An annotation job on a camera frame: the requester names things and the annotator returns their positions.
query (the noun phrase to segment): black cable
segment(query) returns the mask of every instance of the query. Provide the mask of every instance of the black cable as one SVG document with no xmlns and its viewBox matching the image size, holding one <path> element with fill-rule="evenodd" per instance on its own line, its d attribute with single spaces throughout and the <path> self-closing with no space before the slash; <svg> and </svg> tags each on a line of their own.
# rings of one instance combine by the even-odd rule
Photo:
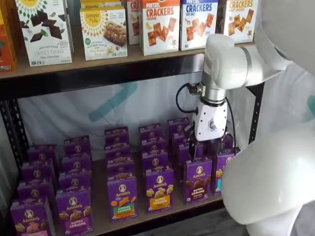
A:
<svg viewBox="0 0 315 236">
<path fill-rule="evenodd" d="M 186 84 L 182 85 L 182 86 L 179 88 L 179 90 L 177 91 L 177 94 L 176 94 L 176 106 L 178 107 L 178 109 L 179 109 L 182 113 L 195 113 L 196 110 L 185 111 L 185 110 L 183 110 L 183 109 L 179 106 L 179 104 L 178 104 L 178 95 L 179 95 L 179 93 L 183 90 L 183 88 L 188 87 L 188 86 L 190 86 L 190 84 L 189 84 L 189 83 L 186 83 Z"/>
<path fill-rule="evenodd" d="M 232 117 L 232 124 L 233 124 L 233 136 L 234 136 L 234 156 L 236 155 L 236 135 L 235 135 L 235 123 L 234 123 L 234 116 L 233 116 L 233 112 L 232 112 L 232 108 L 231 108 L 231 104 L 228 101 L 227 97 L 225 97 L 226 101 L 227 101 L 227 105 L 228 108 L 230 109 L 231 112 L 231 117 Z"/>
</svg>

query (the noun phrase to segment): cracker box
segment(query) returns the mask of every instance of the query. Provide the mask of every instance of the cracker box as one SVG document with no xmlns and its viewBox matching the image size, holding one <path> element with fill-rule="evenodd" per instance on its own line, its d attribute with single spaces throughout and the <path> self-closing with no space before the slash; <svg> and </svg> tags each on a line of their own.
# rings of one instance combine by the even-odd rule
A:
<svg viewBox="0 0 315 236">
<path fill-rule="evenodd" d="M 105 143 L 107 146 L 116 143 L 129 143 L 128 127 L 119 127 L 105 130 Z"/>
<path fill-rule="evenodd" d="M 64 141 L 64 153 L 67 156 L 84 152 L 91 153 L 90 138 L 88 135 Z"/>
<path fill-rule="evenodd" d="M 72 62 L 64 0 L 16 0 L 30 66 Z"/>
<path fill-rule="evenodd" d="M 143 55 L 178 51 L 180 0 L 142 0 L 139 5 Z"/>
<path fill-rule="evenodd" d="M 163 137 L 149 138 L 141 141 L 142 152 L 166 149 L 166 140 Z"/>
<path fill-rule="evenodd" d="M 170 166 L 146 170 L 147 213 L 172 209 L 174 173 Z"/>
<path fill-rule="evenodd" d="M 86 60 L 127 56 L 126 12 L 123 6 L 81 8 Z"/>
<path fill-rule="evenodd" d="M 141 140 L 163 136 L 160 123 L 139 127 L 139 132 Z"/>
<path fill-rule="evenodd" d="M 233 38 L 235 43 L 252 42 L 257 8 L 258 0 L 223 1 L 218 12 L 222 15 L 221 32 Z"/>
<path fill-rule="evenodd" d="M 185 204 L 200 202 L 209 198 L 211 168 L 212 160 L 207 156 L 185 163 L 184 183 L 182 185 Z"/>
<path fill-rule="evenodd" d="M 165 149 L 153 150 L 142 153 L 142 169 L 153 169 L 157 166 L 168 165 L 168 153 Z"/>
<path fill-rule="evenodd" d="M 137 181 L 134 172 L 108 174 L 107 188 L 112 222 L 137 217 Z"/>
<path fill-rule="evenodd" d="M 46 197 L 14 201 L 10 208 L 17 236 L 55 236 Z"/>
<path fill-rule="evenodd" d="M 82 235 L 93 232 L 94 222 L 88 190 L 59 190 L 56 196 L 59 218 L 64 235 Z"/>
<path fill-rule="evenodd" d="M 87 153 L 78 153 L 70 156 L 65 156 L 61 160 L 61 166 L 64 172 L 68 172 L 73 169 L 91 170 L 92 169 L 91 156 Z"/>
<path fill-rule="evenodd" d="M 139 2 L 138 0 L 127 0 L 127 26 L 129 44 L 139 43 Z"/>
<path fill-rule="evenodd" d="M 204 48 L 216 32 L 218 0 L 182 0 L 180 49 Z"/>
</svg>

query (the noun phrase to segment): sweet thins box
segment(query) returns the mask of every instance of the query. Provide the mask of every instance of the sweet thins box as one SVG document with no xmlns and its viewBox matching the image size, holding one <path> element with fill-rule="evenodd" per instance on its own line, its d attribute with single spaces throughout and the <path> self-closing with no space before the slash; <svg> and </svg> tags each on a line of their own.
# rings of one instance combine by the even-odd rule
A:
<svg viewBox="0 0 315 236">
<path fill-rule="evenodd" d="M 235 43 L 252 42 L 258 0 L 220 0 L 219 3 L 221 32 L 233 38 Z"/>
<path fill-rule="evenodd" d="M 187 161 L 184 169 L 184 202 L 191 204 L 207 200 L 210 194 L 212 160 L 204 157 Z"/>
<path fill-rule="evenodd" d="M 180 0 L 142 0 L 139 5 L 143 55 L 178 51 Z"/>
<path fill-rule="evenodd" d="M 146 170 L 147 213 L 172 209 L 174 174 L 170 166 Z"/>
<path fill-rule="evenodd" d="M 112 222 L 137 217 L 137 181 L 134 172 L 108 174 L 107 190 Z"/>
<path fill-rule="evenodd" d="M 56 202 L 63 234 L 82 235 L 93 232 L 92 205 L 88 190 L 59 190 Z"/>
<path fill-rule="evenodd" d="M 10 212 L 17 236 L 56 235 L 46 197 L 14 201 Z"/>
<path fill-rule="evenodd" d="M 63 0 L 16 0 L 30 66 L 71 63 L 70 32 Z"/>
<path fill-rule="evenodd" d="M 157 166 L 168 165 L 168 153 L 165 149 L 153 150 L 142 153 L 142 169 L 153 169 Z"/>
<path fill-rule="evenodd" d="M 218 0 L 182 0 L 180 49 L 204 48 L 216 32 Z"/>
</svg>

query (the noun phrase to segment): sea salt crackers box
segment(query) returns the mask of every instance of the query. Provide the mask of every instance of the sea salt crackers box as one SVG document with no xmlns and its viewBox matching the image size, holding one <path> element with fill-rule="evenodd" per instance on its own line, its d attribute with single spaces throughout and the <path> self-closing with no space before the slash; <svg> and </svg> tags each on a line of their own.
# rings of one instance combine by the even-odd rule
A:
<svg viewBox="0 0 315 236">
<path fill-rule="evenodd" d="M 31 66 L 71 63 L 71 42 L 63 0 L 16 0 Z"/>
<path fill-rule="evenodd" d="M 123 6 L 81 8 L 80 18 L 86 60 L 127 56 Z"/>
<path fill-rule="evenodd" d="M 258 0 L 226 0 L 219 9 L 222 14 L 221 32 L 235 43 L 252 42 Z"/>
<path fill-rule="evenodd" d="M 180 49 L 204 48 L 216 32 L 218 0 L 182 0 Z"/>
<path fill-rule="evenodd" d="M 178 51 L 180 0 L 142 0 L 139 5 L 143 55 Z"/>
</svg>

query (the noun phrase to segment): pretzel crackers box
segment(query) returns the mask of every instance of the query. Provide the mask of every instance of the pretzel crackers box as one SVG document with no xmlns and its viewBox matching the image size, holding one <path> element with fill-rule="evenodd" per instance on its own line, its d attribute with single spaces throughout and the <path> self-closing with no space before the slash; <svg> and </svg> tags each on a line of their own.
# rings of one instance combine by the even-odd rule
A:
<svg viewBox="0 0 315 236">
<path fill-rule="evenodd" d="M 137 217 L 137 181 L 134 172 L 108 174 L 107 188 L 112 222 Z"/>
<path fill-rule="evenodd" d="M 252 42 L 258 0 L 226 0 L 219 9 L 222 15 L 221 32 L 235 43 Z"/>
<path fill-rule="evenodd" d="M 139 5 L 143 55 L 178 51 L 180 0 L 142 0 Z"/>
<path fill-rule="evenodd" d="M 184 169 L 184 202 L 191 204 L 207 200 L 210 194 L 212 160 L 202 159 L 187 161 Z"/>
<path fill-rule="evenodd" d="M 78 187 L 59 190 L 56 202 L 64 235 L 82 235 L 94 230 L 89 190 Z"/>
<path fill-rule="evenodd" d="M 218 0 L 182 0 L 180 49 L 204 48 L 216 32 Z"/>
<path fill-rule="evenodd" d="M 169 210 L 173 205 L 174 175 L 170 166 L 145 172 L 147 213 Z"/>
<path fill-rule="evenodd" d="M 14 201 L 10 213 L 17 236 L 56 235 L 46 196 Z"/>
</svg>

